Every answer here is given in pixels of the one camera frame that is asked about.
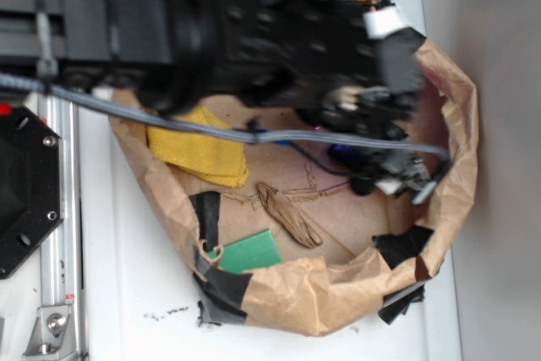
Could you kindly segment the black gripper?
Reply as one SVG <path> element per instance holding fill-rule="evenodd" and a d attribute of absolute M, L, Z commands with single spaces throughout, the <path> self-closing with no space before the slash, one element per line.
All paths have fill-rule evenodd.
<path fill-rule="evenodd" d="M 423 203 L 449 167 L 430 172 L 401 122 L 424 75 L 423 37 L 387 0 L 213 0 L 221 34 L 208 91 L 248 107 L 290 107 L 332 133 L 331 154 L 358 194 L 405 190 Z"/>

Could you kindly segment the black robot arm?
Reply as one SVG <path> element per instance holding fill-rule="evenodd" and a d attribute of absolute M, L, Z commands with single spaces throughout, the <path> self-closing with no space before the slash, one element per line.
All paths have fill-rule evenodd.
<path fill-rule="evenodd" d="M 423 43 L 389 0 L 1 0 L 1 100 L 339 145 L 358 194 L 411 190 L 419 205 L 451 165 L 401 127 L 424 89 Z"/>

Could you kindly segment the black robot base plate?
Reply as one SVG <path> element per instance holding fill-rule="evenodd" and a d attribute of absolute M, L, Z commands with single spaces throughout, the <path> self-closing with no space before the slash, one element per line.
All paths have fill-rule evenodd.
<path fill-rule="evenodd" d="M 1 278 L 63 219 L 62 139 L 27 107 L 1 116 Z"/>

